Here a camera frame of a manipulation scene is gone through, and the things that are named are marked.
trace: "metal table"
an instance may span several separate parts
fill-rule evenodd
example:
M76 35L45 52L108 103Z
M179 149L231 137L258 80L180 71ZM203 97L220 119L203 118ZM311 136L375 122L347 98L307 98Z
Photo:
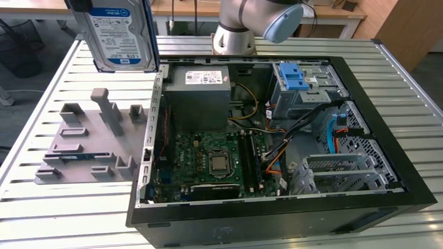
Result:
M158 42L162 54L211 53L208 37L159 37ZM259 54L346 58L439 203L358 234L207 248L443 248L443 114L386 48L368 40L290 39L274 45L258 39L256 49ZM107 87L120 109L131 104L148 107L152 80L154 74L97 73L88 46L75 41L0 168L3 248L152 248L124 226L131 182L52 186L32 182L59 128L63 104L79 102L83 109L97 109L89 93Z

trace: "ram slot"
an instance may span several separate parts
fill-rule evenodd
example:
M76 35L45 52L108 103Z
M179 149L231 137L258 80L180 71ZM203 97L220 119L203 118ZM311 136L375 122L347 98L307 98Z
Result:
M259 189L263 189L263 177L262 177L262 169L260 169L260 160L258 158L258 152L256 152L256 146L255 146L255 141L254 141L254 135L250 134L250 147L252 151L252 162L254 162L254 168L255 168L255 177L256 177L256 183Z
M238 146L239 146L239 157L240 157L242 171L243 171L244 190L247 192L255 192L258 190L258 179L255 173L254 154L251 151L252 146L250 145L250 143L251 143L250 134L239 134Z

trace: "motherboard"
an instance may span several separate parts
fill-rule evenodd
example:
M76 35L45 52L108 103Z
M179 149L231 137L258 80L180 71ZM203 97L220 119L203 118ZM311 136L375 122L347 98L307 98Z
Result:
M260 132L178 133L172 168L159 170L163 202L275 196L262 173L267 150Z

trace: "wire bundle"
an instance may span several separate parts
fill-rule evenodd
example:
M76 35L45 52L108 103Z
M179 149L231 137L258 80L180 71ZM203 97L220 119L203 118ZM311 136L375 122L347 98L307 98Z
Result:
M272 109L272 108L275 108L275 105L270 105L268 107L266 107L266 109L267 109L267 110L268 110L268 109ZM282 128L280 128L279 130L278 130L278 129L274 129L274 128L271 128L271 127L270 127L270 123L271 123L271 119L268 119L268 118L267 118L267 120L266 120L266 130L267 130L267 131L274 131L274 132L286 132L286 130L284 130L284 129L282 129Z
M338 130L336 133L347 132L347 131L348 131L348 128L344 128L342 130ZM338 137L334 139L334 147L335 147L335 152L339 153L339 138Z
M230 117L228 118L230 120L243 120L243 119L247 119L247 118L250 118L250 117L252 117L255 115L256 110L258 110L258 100L256 100L256 97L255 97L254 93L251 92L251 90L243 84L240 84L240 83L235 83L235 84L238 86L240 86L248 92L248 94L252 96L254 102L255 102L255 108L254 108L254 111L251 112L250 115L242 116L242 117Z
M268 151L268 153L264 154L264 158L268 158L274 153L279 152L267 167L267 170L266 170L267 173L280 174L279 171L272 171L271 168L288 147L288 143L290 143L291 139L294 138L294 133L298 132L303 127L306 127L312 122L312 120L315 119L319 112L322 112L323 110L326 110L330 107L340 106L342 104L343 104L342 100L336 100L336 101L332 101L331 103L320 104L294 122L294 124L291 125L291 127L288 128L286 133L283 134L280 143L271 149L271 151Z

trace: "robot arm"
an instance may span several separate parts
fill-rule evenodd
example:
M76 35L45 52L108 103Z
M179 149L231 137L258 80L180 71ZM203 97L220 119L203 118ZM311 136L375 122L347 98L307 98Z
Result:
M218 54L252 54L255 35L283 42L303 18L299 0L223 0L220 22L214 36Z
M159 51L148 0L65 0L99 71L159 70ZM283 42L303 17L299 0L223 0L214 36L218 54L252 54L254 35Z

